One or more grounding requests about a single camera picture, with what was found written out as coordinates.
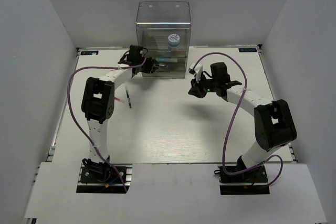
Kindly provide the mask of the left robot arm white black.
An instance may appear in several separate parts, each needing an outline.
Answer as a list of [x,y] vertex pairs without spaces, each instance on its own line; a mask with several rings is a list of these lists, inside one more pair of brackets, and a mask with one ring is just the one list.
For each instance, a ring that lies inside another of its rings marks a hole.
[[132,45],[116,67],[106,74],[86,81],[81,110],[89,127],[90,151],[87,164],[97,163],[93,176],[101,182],[110,178],[111,168],[105,165],[109,161],[107,148],[108,120],[114,112],[115,90],[139,72],[154,73],[159,63],[146,54],[148,49]]

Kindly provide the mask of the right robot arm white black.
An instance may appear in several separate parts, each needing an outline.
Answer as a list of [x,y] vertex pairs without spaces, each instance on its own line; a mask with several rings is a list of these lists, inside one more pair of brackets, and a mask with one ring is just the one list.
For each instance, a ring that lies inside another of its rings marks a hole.
[[276,156],[275,151],[297,138],[288,103],[283,99],[272,101],[263,98],[248,90],[241,82],[231,80],[225,63],[211,64],[210,74],[195,62],[188,71],[194,76],[188,92],[190,95],[204,98],[209,92],[214,92],[254,118],[255,142],[238,158],[235,171],[223,168],[226,176],[250,181],[261,166]]

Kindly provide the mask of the green capped glue tube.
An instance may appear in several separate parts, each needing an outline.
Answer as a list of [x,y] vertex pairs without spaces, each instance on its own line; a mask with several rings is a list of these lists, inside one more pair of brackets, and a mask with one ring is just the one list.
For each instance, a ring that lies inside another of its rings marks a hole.
[[156,57],[156,60],[164,62],[164,61],[172,61],[172,60],[174,60],[174,58],[171,58],[171,57]]

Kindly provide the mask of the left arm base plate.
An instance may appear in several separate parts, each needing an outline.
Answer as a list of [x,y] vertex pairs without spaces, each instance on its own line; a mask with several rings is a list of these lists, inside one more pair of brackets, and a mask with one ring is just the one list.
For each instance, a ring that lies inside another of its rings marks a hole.
[[125,194],[124,186],[113,168],[107,168],[105,174],[94,172],[81,166],[77,183],[78,194]]

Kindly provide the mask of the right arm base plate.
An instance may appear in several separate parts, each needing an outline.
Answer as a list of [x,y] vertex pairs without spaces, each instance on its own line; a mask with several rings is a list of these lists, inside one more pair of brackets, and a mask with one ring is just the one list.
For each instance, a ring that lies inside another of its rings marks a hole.
[[269,195],[268,177],[264,166],[252,171],[239,174],[227,175],[223,167],[214,170],[214,175],[219,178],[220,194],[233,195]]

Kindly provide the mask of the clear acrylic drawer organizer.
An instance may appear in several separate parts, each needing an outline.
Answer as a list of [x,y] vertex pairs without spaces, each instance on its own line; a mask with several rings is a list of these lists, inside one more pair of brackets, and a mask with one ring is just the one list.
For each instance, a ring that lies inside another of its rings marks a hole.
[[[142,0],[138,5],[136,18],[136,36],[138,45],[147,48],[148,57],[171,57],[185,59],[185,64],[168,64],[159,67],[155,73],[144,73],[143,77],[184,78],[187,67],[188,51],[191,40],[190,4],[184,0]],[[169,50],[167,37],[178,34],[181,38],[178,50]]]

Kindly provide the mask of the blue white patterned jar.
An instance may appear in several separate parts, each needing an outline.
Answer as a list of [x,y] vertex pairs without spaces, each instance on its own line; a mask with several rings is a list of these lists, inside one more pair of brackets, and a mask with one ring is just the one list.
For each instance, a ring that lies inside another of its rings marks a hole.
[[178,50],[180,47],[181,38],[178,34],[169,34],[167,37],[167,44],[169,50]]

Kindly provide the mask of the blue capped glue tube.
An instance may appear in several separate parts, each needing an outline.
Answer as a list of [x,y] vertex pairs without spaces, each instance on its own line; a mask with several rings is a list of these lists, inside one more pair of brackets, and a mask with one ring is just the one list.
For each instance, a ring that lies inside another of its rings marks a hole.
[[179,63],[179,64],[185,64],[185,59],[182,59],[182,58],[176,58],[176,59],[167,59],[165,60],[165,63],[168,63],[168,64],[173,64],[173,63]]

